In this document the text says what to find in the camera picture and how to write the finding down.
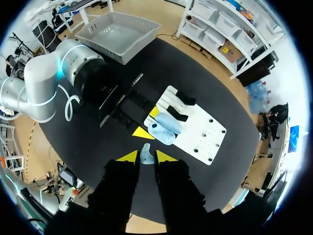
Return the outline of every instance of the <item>white board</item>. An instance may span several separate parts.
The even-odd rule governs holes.
[[[160,112],[169,114],[166,109],[171,105],[180,114],[188,115],[186,122],[180,121],[182,132],[174,141],[174,145],[199,161],[211,165],[222,145],[226,129],[199,105],[184,105],[175,94],[177,89],[167,87],[156,103]],[[154,119],[148,116],[145,126],[150,126]]]

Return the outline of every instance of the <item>yellow triangle marker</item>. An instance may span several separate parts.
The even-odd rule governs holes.
[[[157,108],[157,106],[155,106],[155,107],[151,110],[151,112],[149,113],[149,115],[150,115],[151,117],[155,118],[156,115],[158,115],[159,113],[160,113],[159,109]]]
[[[135,132],[132,134],[132,136],[137,136],[145,139],[154,140],[155,138],[150,135],[148,132],[146,132],[142,127],[138,127]]]
[[[119,162],[129,161],[129,162],[135,163],[137,153],[138,153],[138,150],[135,150],[134,152],[131,152],[131,153],[125,155],[124,157],[117,159],[116,161],[119,161]]]
[[[156,154],[157,154],[157,159],[159,163],[164,162],[164,161],[169,161],[169,162],[177,161],[175,158],[172,158],[171,156],[168,156],[167,154],[162,153],[159,150],[156,151]]]

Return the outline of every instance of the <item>gray plastic basket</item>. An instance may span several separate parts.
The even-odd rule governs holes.
[[[160,24],[144,18],[108,12],[84,26],[76,37],[125,65],[156,38],[160,28]]]

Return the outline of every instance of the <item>black table surface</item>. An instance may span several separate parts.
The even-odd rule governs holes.
[[[131,136],[113,119],[102,128],[87,112],[74,113],[71,122],[64,117],[66,97],[56,96],[57,112],[41,128],[67,166],[88,186],[95,188],[110,159],[118,159],[144,143],[151,144],[151,152],[160,150],[189,165],[191,179],[206,196],[208,211],[222,209],[240,186],[253,159],[259,134],[249,115],[234,95],[210,72],[188,55],[161,39],[155,39],[127,65],[114,64],[123,79],[144,76],[136,89],[152,102],[157,102],[167,86],[172,85],[197,99],[197,104],[227,129],[227,134],[212,165],[208,166],[174,145],[165,146],[157,140]],[[73,87],[62,84],[69,92]],[[138,114],[137,109],[128,112]],[[142,165],[133,199],[132,213],[152,221],[164,223],[161,201],[154,178],[153,165]]]

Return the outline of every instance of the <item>water bottle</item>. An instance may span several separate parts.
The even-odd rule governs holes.
[[[248,94],[255,98],[261,98],[263,96],[268,95],[268,91],[266,90],[266,82],[256,81],[251,85],[247,86]]]
[[[266,113],[269,110],[270,100],[267,97],[252,98],[249,102],[250,111],[253,114]]]

